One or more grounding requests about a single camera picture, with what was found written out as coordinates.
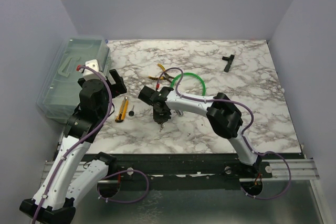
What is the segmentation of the green cable lock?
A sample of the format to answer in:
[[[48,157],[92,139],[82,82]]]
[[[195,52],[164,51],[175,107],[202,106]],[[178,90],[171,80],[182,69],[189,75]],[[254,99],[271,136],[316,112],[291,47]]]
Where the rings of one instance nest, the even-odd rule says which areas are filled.
[[[205,96],[206,93],[206,87],[203,79],[200,76],[190,72],[184,73],[183,76],[192,76],[198,79],[202,84],[203,88],[202,95],[201,96],[191,95],[190,97],[182,96],[177,90],[178,86],[180,85],[180,82],[182,81],[182,75],[180,74],[176,76],[171,83],[171,87],[173,87],[174,84],[176,84],[176,86],[174,91],[171,92],[167,97],[166,101],[167,106],[171,110],[181,110],[206,117],[207,106],[204,104],[204,98],[202,98],[203,96]]]

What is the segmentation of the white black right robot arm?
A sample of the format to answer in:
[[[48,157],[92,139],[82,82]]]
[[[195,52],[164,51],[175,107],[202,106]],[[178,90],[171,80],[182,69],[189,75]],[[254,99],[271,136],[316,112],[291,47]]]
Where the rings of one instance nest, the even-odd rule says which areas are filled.
[[[236,107],[243,104],[230,100],[224,93],[207,97],[182,94],[171,87],[163,87],[158,91],[145,86],[138,98],[153,108],[153,119],[157,124],[166,123],[171,118],[172,110],[206,117],[213,131],[227,139],[236,151],[242,163],[242,173],[249,178],[259,174],[261,159],[244,137],[241,112]]]

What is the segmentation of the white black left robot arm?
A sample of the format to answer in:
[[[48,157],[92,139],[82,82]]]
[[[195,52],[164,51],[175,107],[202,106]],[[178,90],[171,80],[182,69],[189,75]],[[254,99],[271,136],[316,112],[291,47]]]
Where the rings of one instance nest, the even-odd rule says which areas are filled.
[[[23,200],[19,207],[31,217],[32,223],[71,223],[77,205],[92,187],[100,179],[112,179],[116,175],[116,158],[100,152],[88,169],[74,178],[82,158],[114,112],[113,98],[127,92],[123,78],[115,69],[109,71],[114,84],[89,67],[78,69],[88,70],[93,77],[78,80],[80,103],[68,119],[57,157],[37,193]]]

